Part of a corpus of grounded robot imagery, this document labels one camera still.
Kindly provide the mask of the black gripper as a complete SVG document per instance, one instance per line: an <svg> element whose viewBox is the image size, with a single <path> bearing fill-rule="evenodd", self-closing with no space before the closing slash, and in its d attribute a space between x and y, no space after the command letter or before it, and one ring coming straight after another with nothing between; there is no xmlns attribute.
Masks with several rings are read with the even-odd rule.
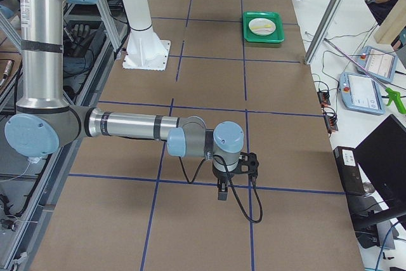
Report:
<svg viewBox="0 0 406 271"><path fill-rule="evenodd" d="M228 178L233 178L235 175L248 175L249 181L252 185L256 185L258 178L258 167L259 162L257 155L255 153L241 152L239 157L238 166L231 170L228 169L229 175L226 173L225 169L217 169L215 166L212 167L212 172L217 178L217 188L218 188L218 200L226 201L228 197Z"/></svg>

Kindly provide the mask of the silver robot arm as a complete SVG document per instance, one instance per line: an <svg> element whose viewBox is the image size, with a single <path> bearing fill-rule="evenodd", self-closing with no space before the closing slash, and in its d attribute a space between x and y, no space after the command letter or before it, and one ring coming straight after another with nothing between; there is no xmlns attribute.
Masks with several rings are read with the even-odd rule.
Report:
<svg viewBox="0 0 406 271"><path fill-rule="evenodd" d="M209 129L196 116L104 112L69 104L63 98L63 8L67 1L20 0L23 95L4 128L11 147L24 156L39 157L86 136L164 141L172 156L212 161L221 200L234 191L235 175L246 174L251 185L256 184L256 155L243 152L244 132L235 122Z"/></svg>

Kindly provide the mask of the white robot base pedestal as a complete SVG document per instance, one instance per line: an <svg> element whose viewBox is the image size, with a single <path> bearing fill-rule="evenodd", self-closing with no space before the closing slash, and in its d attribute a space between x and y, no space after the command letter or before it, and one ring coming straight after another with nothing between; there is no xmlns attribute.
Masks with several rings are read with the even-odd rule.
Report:
<svg viewBox="0 0 406 271"><path fill-rule="evenodd" d="M171 42L155 33L148 0L122 0L130 28L124 69L166 69Z"/></svg>

